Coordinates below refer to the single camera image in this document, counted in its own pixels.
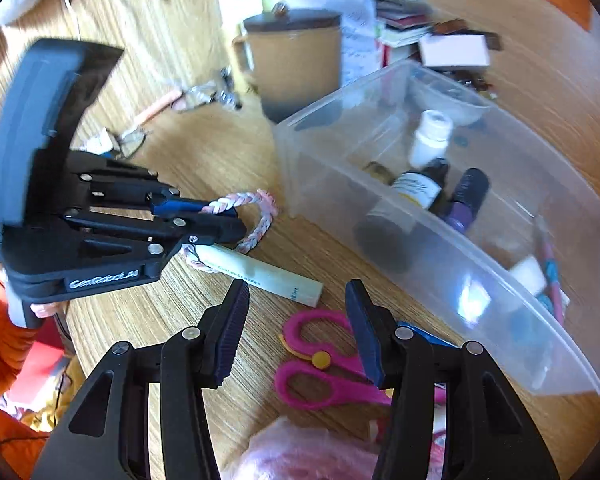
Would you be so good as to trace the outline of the white cream tube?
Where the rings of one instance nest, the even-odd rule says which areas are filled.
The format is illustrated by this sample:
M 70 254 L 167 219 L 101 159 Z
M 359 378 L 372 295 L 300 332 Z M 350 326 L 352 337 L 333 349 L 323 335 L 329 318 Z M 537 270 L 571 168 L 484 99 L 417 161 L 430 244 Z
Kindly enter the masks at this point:
M 244 280 L 266 292 L 316 308 L 324 285 L 297 273 L 272 266 L 241 252 L 220 245 L 186 245 L 190 263 L 202 264 L 211 271 Z

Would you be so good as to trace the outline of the purple bottle black cap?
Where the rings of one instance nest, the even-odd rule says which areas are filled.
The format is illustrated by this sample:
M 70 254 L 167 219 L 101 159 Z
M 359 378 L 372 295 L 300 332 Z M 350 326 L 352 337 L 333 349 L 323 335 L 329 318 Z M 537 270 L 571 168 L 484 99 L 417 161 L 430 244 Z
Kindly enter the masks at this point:
M 477 219 L 489 191 L 488 176 L 478 168 L 467 169 L 446 203 L 441 219 L 455 231 L 465 234 Z

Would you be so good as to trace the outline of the blue white packet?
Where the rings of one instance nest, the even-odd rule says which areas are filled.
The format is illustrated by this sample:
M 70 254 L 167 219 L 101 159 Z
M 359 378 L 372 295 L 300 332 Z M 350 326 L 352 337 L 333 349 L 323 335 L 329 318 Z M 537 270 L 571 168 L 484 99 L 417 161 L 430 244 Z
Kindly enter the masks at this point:
M 454 349 L 457 348 L 456 344 L 451 344 L 449 341 L 446 341 L 445 339 L 442 339 L 434 334 L 430 334 L 426 330 L 423 330 L 422 328 L 419 328 L 409 322 L 399 321 L 398 326 L 409 328 L 414 333 L 419 334 L 419 336 L 422 336 L 422 338 L 426 339 L 426 341 L 428 341 L 430 344 L 436 344 L 437 346 L 454 348 Z

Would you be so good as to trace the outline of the pink blue pen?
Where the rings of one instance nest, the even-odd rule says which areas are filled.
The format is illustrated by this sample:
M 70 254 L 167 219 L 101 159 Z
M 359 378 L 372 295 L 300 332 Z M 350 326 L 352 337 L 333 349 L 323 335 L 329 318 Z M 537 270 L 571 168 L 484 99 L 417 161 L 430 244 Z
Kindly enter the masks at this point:
M 550 240 L 547 224 L 544 218 L 537 214 L 534 217 L 536 232 L 538 232 L 538 241 L 540 253 L 542 256 L 542 268 L 547 281 L 547 296 L 553 307 L 553 314 L 560 325 L 565 322 L 565 307 L 562 302 L 562 289 L 559 283 L 559 272 L 557 261 L 554 255 L 554 248 Z

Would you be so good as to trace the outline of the pink scissors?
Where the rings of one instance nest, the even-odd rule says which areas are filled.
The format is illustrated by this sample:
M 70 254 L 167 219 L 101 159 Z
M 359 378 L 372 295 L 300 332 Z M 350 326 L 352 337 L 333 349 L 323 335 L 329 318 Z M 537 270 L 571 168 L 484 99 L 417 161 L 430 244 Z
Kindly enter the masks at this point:
M 309 342 L 302 337 L 303 327 L 313 322 L 332 322 L 352 333 L 351 325 L 342 312 L 312 309 L 291 315 L 282 328 L 279 340 L 294 358 L 279 365 L 276 370 L 274 386 L 278 396 L 287 405 L 303 411 L 318 411 L 353 403 L 390 405 L 392 390 L 380 390 L 366 379 L 356 352 L 346 356 L 330 342 Z M 290 382 L 300 376 L 316 379 L 326 385 L 328 395 L 315 401 L 300 400 L 293 396 Z

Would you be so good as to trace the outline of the brown mug with lid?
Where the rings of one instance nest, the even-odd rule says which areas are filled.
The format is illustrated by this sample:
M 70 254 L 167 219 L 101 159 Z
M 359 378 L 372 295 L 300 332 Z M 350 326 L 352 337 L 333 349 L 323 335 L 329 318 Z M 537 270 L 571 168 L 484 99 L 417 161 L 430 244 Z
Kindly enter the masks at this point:
M 340 88 L 340 13 L 279 2 L 242 24 L 261 107 L 271 122 L 279 124 Z

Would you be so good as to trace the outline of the clear plastic storage bin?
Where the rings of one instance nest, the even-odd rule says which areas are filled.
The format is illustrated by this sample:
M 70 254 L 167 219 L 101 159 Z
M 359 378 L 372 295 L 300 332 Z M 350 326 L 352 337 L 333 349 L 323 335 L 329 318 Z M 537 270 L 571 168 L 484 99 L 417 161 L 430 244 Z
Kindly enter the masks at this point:
M 370 171 L 410 169 L 421 110 L 410 95 L 417 63 L 352 82 L 273 129 L 286 207 L 368 260 L 354 228 L 380 200 L 400 203 Z M 415 210 L 407 268 L 385 276 L 461 337 L 481 341 L 502 370 L 535 394 L 600 393 L 600 198 L 565 157 L 496 104 L 455 127 L 440 204 Z M 490 191 L 465 234 L 442 219 L 469 168 Z M 538 232 L 550 232 L 565 307 L 547 296 Z

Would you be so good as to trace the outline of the white pill bottle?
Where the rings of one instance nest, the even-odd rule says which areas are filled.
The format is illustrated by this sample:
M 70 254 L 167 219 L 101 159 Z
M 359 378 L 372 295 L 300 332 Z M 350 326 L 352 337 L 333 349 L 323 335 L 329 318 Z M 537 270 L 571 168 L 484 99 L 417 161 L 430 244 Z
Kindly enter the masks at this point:
M 440 110 L 422 112 L 408 153 L 410 166 L 419 169 L 435 158 L 442 157 L 451 140 L 452 131 L 453 122 L 448 115 Z

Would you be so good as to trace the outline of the bowl of glass marbles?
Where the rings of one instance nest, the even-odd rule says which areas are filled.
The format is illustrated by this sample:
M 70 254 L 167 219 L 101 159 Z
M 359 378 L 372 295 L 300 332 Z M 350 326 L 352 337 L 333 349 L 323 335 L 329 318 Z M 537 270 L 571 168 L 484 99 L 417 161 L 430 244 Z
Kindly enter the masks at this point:
M 421 110 L 437 110 L 448 116 L 455 127 L 475 124 L 491 108 L 476 92 L 424 70 L 412 71 L 410 95 Z

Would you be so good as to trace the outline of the stack of books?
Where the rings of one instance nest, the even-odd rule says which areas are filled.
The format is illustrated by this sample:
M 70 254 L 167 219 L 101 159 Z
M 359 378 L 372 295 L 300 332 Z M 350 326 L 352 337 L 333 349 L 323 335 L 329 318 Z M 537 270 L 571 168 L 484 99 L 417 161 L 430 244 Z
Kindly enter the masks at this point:
M 427 34 L 478 35 L 491 51 L 503 50 L 496 32 L 474 29 L 462 18 L 439 18 L 426 0 L 373 0 L 380 66 L 416 56 L 419 39 Z

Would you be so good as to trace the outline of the white rectangular box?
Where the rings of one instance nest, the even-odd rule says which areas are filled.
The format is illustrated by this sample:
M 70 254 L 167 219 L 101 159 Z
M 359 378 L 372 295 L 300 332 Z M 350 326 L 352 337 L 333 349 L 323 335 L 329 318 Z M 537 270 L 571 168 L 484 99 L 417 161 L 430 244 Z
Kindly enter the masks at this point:
M 491 65 L 482 35 L 426 35 L 418 40 L 422 65 L 429 68 L 487 68 Z

